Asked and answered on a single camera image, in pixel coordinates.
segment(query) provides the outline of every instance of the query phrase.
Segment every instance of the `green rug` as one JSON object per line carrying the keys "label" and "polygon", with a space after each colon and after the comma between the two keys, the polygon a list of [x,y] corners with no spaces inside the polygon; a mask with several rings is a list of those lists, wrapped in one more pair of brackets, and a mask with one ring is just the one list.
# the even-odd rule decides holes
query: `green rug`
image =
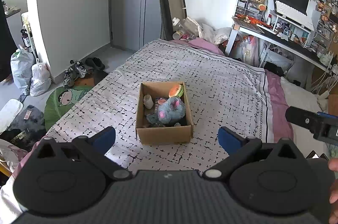
{"label": "green rug", "polygon": [[74,86],[72,89],[59,87],[55,89],[46,102],[46,131],[49,131],[49,129],[91,89],[92,86]]}

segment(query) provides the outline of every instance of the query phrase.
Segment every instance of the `gray plush toy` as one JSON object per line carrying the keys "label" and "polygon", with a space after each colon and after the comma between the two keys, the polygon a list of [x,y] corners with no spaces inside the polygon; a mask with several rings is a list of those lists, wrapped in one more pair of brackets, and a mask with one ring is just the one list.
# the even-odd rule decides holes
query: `gray plush toy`
{"label": "gray plush toy", "polygon": [[158,107],[154,114],[148,114],[147,120],[151,124],[172,124],[181,120],[185,116],[185,105],[178,97],[171,97]]}

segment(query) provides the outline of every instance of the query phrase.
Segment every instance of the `gray door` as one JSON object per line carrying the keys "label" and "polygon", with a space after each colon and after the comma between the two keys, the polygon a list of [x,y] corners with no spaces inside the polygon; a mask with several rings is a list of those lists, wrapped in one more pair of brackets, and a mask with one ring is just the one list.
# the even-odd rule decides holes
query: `gray door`
{"label": "gray door", "polygon": [[137,51],[161,37],[159,0],[112,0],[110,16],[112,46]]}

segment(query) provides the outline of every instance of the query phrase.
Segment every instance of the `shoe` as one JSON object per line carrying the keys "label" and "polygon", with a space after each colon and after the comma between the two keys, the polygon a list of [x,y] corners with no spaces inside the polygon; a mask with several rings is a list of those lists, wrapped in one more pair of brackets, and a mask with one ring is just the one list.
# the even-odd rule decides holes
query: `shoe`
{"label": "shoe", "polygon": [[104,70],[105,69],[105,66],[104,64],[101,62],[101,60],[99,58],[87,58],[86,59],[86,65],[87,66],[90,66],[94,69],[101,69],[101,70]]}
{"label": "shoe", "polygon": [[79,74],[80,78],[84,78],[86,74],[88,73],[85,66],[82,64],[81,61],[74,62],[73,60],[70,61],[71,64],[74,64],[76,72]]}
{"label": "shoe", "polygon": [[74,70],[74,66],[66,69],[64,73],[65,73],[65,78],[64,78],[63,86],[65,88],[70,88],[74,86],[74,82],[78,78],[77,72]]}

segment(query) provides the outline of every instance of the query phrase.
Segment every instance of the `finger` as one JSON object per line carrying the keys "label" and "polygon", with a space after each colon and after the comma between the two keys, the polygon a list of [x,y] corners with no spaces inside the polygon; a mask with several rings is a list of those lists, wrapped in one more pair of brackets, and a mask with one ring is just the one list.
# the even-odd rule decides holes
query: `finger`
{"label": "finger", "polygon": [[330,218],[328,219],[329,224],[337,224],[338,218],[334,213],[331,213]]}
{"label": "finger", "polygon": [[335,223],[335,224],[338,223],[338,202],[336,202],[332,205],[332,211],[331,211],[329,220],[330,219],[332,220],[333,223]]}
{"label": "finger", "polygon": [[338,172],[338,158],[332,158],[328,162],[328,168],[332,171]]}
{"label": "finger", "polygon": [[330,188],[330,203],[333,204],[338,200],[338,180],[332,184]]}

